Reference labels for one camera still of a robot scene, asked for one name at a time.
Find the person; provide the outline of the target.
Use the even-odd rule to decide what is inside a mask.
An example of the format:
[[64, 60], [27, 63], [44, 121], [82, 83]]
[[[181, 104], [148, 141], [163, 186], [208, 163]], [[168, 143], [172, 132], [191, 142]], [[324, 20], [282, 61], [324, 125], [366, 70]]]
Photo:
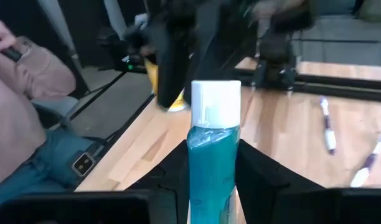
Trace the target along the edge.
[[75, 89], [72, 71], [26, 37], [12, 46], [22, 57], [0, 53], [0, 205], [29, 193], [64, 192], [82, 181], [75, 163], [94, 162], [94, 142], [61, 129], [45, 129], [32, 104], [58, 100]]

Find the person's hand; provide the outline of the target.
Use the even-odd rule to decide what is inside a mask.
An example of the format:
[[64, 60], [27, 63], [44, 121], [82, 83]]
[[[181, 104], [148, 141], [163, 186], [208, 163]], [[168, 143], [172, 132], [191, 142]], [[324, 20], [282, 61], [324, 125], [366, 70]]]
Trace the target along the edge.
[[6, 25], [0, 21], [0, 51], [12, 47], [16, 43], [16, 37], [6, 27]]

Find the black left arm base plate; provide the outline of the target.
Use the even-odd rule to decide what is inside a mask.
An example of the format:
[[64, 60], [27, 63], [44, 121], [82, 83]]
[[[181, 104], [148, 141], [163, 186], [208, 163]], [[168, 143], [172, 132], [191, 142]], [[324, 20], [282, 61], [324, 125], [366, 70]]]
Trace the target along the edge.
[[252, 76], [252, 88], [264, 88], [292, 92], [294, 90], [297, 71], [295, 68], [258, 67]]

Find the teal toothpaste tube white cap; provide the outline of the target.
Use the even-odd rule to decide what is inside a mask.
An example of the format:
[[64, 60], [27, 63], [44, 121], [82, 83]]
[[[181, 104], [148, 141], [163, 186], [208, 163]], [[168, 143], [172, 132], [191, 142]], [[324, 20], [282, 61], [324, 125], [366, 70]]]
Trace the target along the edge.
[[186, 139], [190, 224], [236, 224], [240, 120], [240, 81], [191, 83], [191, 128]]

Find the purple white toothbrush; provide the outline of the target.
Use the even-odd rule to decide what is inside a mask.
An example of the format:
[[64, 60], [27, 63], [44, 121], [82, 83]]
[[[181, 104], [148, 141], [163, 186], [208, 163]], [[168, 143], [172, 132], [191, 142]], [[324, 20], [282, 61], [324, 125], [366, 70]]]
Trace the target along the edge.
[[350, 183], [350, 187], [358, 188], [363, 186], [364, 182], [368, 179], [372, 166], [381, 153], [381, 137], [377, 141], [374, 150], [369, 154], [369, 156], [365, 159], [365, 162], [360, 167], [360, 169], [355, 173], [354, 178]]
[[329, 103], [325, 96], [320, 99], [320, 106], [322, 108], [323, 120], [324, 120], [324, 137], [328, 153], [334, 155], [336, 153], [336, 137], [334, 130], [331, 127], [331, 120], [329, 114]]

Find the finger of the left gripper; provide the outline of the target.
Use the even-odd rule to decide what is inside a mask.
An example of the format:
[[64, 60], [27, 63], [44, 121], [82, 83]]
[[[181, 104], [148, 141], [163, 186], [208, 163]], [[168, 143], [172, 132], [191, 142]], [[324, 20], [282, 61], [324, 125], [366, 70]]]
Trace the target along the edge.
[[190, 32], [163, 32], [156, 41], [158, 63], [158, 104], [171, 107], [185, 87], [189, 53], [193, 46]]
[[245, 18], [220, 19], [214, 25], [202, 24], [198, 46], [186, 74], [184, 99], [191, 102], [194, 80], [230, 80], [228, 68], [247, 53], [256, 52], [256, 23]]

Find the black handheld controller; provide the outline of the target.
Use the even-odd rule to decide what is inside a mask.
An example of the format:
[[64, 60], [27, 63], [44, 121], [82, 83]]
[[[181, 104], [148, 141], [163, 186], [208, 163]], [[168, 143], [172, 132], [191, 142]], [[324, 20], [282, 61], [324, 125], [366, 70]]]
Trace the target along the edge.
[[14, 47], [8, 47], [6, 49], [2, 49], [0, 50], [0, 53], [3, 54], [5, 57], [9, 58], [10, 60], [12, 60], [13, 62], [18, 62], [22, 57], [22, 54], [18, 50], [16, 50]]

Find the yellow cup white inside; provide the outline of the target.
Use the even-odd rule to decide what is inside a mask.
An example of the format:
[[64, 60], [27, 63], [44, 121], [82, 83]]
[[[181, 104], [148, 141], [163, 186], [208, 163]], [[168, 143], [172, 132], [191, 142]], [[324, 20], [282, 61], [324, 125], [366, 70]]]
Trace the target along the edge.
[[[149, 59], [144, 59], [146, 71], [148, 73], [149, 80], [151, 82], [152, 93], [157, 95], [158, 92], [158, 66], [152, 63]], [[181, 91], [175, 102], [167, 109], [168, 112], [178, 112], [187, 108], [187, 104], [184, 100], [184, 91]]]

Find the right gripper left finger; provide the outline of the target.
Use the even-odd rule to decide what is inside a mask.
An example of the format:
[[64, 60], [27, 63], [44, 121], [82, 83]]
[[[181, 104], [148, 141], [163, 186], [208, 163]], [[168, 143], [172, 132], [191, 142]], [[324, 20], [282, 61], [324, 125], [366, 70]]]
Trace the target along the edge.
[[189, 164], [185, 141], [126, 189], [141, 197], [125, 215], [125, 224], [187, 224]]

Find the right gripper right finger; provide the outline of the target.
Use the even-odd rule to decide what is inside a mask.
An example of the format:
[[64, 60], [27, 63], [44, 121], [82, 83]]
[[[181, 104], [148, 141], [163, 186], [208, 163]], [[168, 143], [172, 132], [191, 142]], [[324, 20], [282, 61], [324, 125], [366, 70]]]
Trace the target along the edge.
[[240, 140], [235, 183], [247, 224], [323, 224], [308, 192], [323, 186]]

